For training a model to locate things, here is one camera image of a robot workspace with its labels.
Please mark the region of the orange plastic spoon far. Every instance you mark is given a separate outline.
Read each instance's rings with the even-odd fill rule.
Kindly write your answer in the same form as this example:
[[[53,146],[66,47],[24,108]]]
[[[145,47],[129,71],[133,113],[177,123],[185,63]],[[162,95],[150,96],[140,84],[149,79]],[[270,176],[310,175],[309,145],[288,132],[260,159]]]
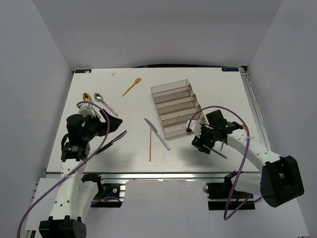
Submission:
[[[141,82],[141,78],[136,78],[134,83],[123,93],[122,97],[124,97],[136,84]]]

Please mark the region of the silver knife pink handle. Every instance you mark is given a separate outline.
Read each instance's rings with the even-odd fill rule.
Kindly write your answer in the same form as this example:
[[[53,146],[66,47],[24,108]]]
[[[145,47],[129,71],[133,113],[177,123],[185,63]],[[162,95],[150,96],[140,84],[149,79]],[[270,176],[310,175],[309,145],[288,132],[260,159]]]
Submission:
[[[146,118],[144,118],[145,122],[149,125],[149,127],[152,129],[152,131],[154,132],[154,134],[158,137],[158,139],[161,141],[161,143],[164,145],[164,147],[170,151],[170,147],[168,146],[168,144],[165,142],[165,140],[161,137],[161,135],[158,133],[158,130],[156,129],[156,127]]]

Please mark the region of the orange chopstick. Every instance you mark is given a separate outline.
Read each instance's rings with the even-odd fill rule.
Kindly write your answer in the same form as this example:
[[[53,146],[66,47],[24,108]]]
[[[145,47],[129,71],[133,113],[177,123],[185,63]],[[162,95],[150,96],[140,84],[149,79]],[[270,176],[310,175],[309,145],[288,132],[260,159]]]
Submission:
[[[150,129],[150,139],[149,139],[149,162],[152,161],[152,129]]]

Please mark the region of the clear tiered utensil organizer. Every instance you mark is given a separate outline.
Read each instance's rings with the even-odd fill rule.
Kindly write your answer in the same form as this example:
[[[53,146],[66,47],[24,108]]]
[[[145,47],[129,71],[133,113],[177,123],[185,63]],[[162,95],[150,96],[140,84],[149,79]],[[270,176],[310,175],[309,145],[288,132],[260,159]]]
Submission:
[[[186,123],[190,118],[207,122],[198,112],[201,106],[187,79],[151,87],[151,94],[166,139],[188,134]]]

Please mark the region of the teal plastic knife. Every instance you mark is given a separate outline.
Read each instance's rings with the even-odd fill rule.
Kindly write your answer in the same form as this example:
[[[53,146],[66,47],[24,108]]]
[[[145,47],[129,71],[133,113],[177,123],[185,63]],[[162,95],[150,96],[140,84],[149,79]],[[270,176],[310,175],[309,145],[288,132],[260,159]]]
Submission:
[[[216,153],[216,154],[218,154],[219,156],[221,156],[221,157],[223,157],[223,158],[225,158],[225,159],[227,159],[227,157],[225,156],[225,155],[223,155],[222,153],[220,153],[220,152],[218,152],[218,151],[216,151],[216,150],[214,150],[213,148],[209,148],[208,146],[206,146],[206,145],[203,145],[206,149],[208,149],[208,150],[210,150],[210,151],[212,151],[212,152],[214,152],[214,153]]]

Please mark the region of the aluminium table rail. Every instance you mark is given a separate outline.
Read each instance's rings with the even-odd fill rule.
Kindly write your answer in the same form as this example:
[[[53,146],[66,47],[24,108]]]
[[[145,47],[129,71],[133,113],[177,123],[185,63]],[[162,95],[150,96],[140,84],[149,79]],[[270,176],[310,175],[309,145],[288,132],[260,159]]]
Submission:
[[[256,100],[255,93],[253,91],[251,81],[248,76],[248,71],[246,66],[239,67],[240,75],[244,84],[244,88],[247,94],[249,105],[252,111],[253,119],[257,128],[257,133],[259,135],[260,143],[264,145],[267,149],[271,149],[271,144],[268,138],[267,131],[265,129],[264,120]]]

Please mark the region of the gold metal spoon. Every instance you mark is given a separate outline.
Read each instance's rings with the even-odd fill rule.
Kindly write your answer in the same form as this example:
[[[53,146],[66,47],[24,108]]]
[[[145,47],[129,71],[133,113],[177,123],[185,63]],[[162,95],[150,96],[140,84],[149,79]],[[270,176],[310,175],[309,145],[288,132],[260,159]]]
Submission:
[[[91,101],[91,96],[88,93],[83,93],[82,95],[84,101]]]

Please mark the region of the silver spoon pink handle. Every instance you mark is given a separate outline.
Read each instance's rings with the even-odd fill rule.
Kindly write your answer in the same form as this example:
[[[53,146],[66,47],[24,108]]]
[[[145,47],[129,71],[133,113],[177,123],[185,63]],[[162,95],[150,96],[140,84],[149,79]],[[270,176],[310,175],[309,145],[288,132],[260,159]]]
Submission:
[[[102,103],[107,109],[109,109],[116,117],[118,116],[118,113],[104,101],[103,96],[101,94],[94,93],[94,98],[97,102]]]

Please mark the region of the black knife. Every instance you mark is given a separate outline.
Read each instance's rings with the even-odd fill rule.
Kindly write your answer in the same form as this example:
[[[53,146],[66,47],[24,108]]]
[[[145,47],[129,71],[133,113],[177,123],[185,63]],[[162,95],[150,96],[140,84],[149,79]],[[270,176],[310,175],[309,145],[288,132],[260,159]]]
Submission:
[[[118,140],[120,140],[122,137],[124,137],[126,135],[127,131],[123,131],[119,136],[117,136],[116,138],[114,138],[112,141],[110,141],[108,144],[106,144],[105,146],[101,147],[96,154],[99,154],[101,152],[103,152],[104,150],[106,150],[107,148],[109,148],[110,146],[112,146],[115,142],[117,142]]]

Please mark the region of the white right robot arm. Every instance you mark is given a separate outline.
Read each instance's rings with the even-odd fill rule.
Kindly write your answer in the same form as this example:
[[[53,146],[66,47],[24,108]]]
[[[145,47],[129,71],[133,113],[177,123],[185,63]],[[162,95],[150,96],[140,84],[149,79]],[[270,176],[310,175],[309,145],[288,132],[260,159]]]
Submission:
[[[292,156],[272,152],[248,135],[247,128],[235,121],[228,122],[220,110],[207,115],[208,124],[194,119],[187,121],[187,132],[195,137],[192,145],[209,154],[216,142],[222,142],[243,155],[259,171],[249,175],[239,169],[224,178],[224,193],[231,198],[241,192],[257,194],[271,207],[278,207],[304,194],[298,163]]]

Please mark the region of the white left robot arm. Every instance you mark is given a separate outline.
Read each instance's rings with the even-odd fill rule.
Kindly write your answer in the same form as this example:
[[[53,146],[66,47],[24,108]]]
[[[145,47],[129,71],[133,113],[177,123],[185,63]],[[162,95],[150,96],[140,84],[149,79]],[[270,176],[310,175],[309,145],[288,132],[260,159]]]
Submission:
[[[98,116],[74,114],[66,119],[68,133],[62,142],[61,183],[47,220],[39,224],[44,238],[85,238],[84,223],[94,198],[104,194],[105,186],[99,174],[84,175],[90,154],[90,141],[96,136],[105,137],[116,131],[122,120],[100,111],[105,121]]]

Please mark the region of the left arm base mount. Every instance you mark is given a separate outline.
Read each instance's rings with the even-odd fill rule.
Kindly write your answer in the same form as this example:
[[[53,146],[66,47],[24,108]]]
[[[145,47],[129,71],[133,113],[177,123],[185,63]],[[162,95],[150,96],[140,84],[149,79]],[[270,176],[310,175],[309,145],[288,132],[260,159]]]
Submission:
[[[82,183],[92,182],[97,186],[97,192],[92,200],[91,207],[96,208],[120,208],[122,204],[120,196],[120,184],[104,182],[100,174],[85,174],[81,178]]]

